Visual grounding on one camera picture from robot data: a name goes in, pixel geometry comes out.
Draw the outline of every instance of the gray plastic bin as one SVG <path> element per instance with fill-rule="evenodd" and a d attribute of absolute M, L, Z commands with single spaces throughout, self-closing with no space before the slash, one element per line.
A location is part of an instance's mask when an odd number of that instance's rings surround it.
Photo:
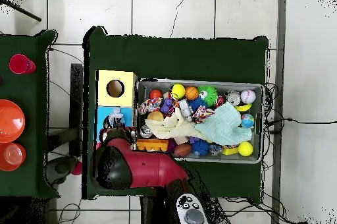
<path fill-rule="evenodd" d="M 232 155 L 216 155 L 213 156 L 211 154 L 205 156 L 198 156 L 195 154 L 190 154 L 184 158 L 176 158 L 176 160 L 185 159 L 187 161 L 198 161 L 198 162 L 218 162 L 218 163 L 248 163 L 255 164 L 259 163 L 263 156 L 263 121 L 264 121 L 264 105 L 265 105 L 265 88 L 260 84 L 237 84 L 237 83 L 229 83 L 229 82 L 200 82 L 200 81 L 191 81 L 191 80 L 146 80 L 141 79 L 138 81 L 136 88 L 138 90 L 138 107 L 142 102 L 149 98 L 149 93 L 153 89 L 158 89 L 162 91 L 162 93 L 168 92 L 170 87 L 173 84 L 180 83 L 186 86 L 202 86 L 205 84 L 212 85 L 217 89 L 219 95 L 224 97 L 225 91 L 236 90 L 237 92 L 241 92 L 246 89 L 253 90 L 256 94 L 256 100 L 253 102 L 251 108 L 246 112 L 253 115 L 255 119 L 254 128 L 252 129 L 253 135 L 250 140 L 253 145 L 253 153 L 249 157 L 244 157 L 240 154 L 232 154 Z M 145 124 L 145 115 L 137 116 L 137 125 L 139 128 Z"/>

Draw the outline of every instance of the green table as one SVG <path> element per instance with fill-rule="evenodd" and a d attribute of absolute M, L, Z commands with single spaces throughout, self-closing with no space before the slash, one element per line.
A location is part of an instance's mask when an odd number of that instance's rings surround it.
<path fill-rule="evenodd" d="M 0 36 L 0 99 L 15 102 L 24 112 L 26 126 L 15 141 L 26 149 L 26 160 L 13 172 L 0 171 L 0 196 L 56 197 L 44 180 L 43 159 L 47 152 L 47 65 L 45 52 L 55 39 L 52 30 L 30 36 Z M 29 57 L 37 69 L 17 75 L 9 70 L 9 59 L 16 53 Z"/>
<path fill-rule="evenodd" d="M 151 188 L 104 191 L 91 181 L 96 70 L 132 71 L 138 78 L 265 84 L 267 47 L 266 37 L 254 40 L 163 39 L 107 36 L 102 27 L 91 28 L 84 37 L 84 94 L 88 94 L 88 98 L 84 96 L 83 160 L 88 167 L 84 168 L 82 179 L 83 197 L 93 198 L 97 194 L 150 196 L 153 193 Z M 199 173 L 212 197 L 242 196 L 259 201 L 261 163 L 186 163 L 182 165 Z M 198 178 L 197 173 L 194 174 L 192 183 L 198 182 Z"/>

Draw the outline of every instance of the game controller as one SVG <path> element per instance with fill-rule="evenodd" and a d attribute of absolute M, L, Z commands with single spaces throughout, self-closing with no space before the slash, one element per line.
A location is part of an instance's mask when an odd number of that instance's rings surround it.
<path fill-rule="evenodd" d="M 200 201 L 190 193 L 181 195 L 176 201 L 180 224 L 208 224 Z"/>

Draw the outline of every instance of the white baseball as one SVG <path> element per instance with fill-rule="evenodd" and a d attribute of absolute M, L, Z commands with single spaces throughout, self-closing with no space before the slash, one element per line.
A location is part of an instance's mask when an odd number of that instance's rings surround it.
<path fill-rule="evenodd" d="M 244 90 L 241 92 L 241 101 L 245 104 L 251 104 L 255 101 L 256 95 L 253 90 Z"/>

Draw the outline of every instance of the light blue cloth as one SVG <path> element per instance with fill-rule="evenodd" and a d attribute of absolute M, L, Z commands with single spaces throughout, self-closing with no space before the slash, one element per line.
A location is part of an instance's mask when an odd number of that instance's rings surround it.
<path fill-rule="evenodd" d="M 194 128 L 214 143 L 232 146 L 251 139 L 251 129 L 238 127 L 240 124 L 241 115 L 227 102 L 216 108 L 214 115 L 203 123 L 196 124 Z"/>

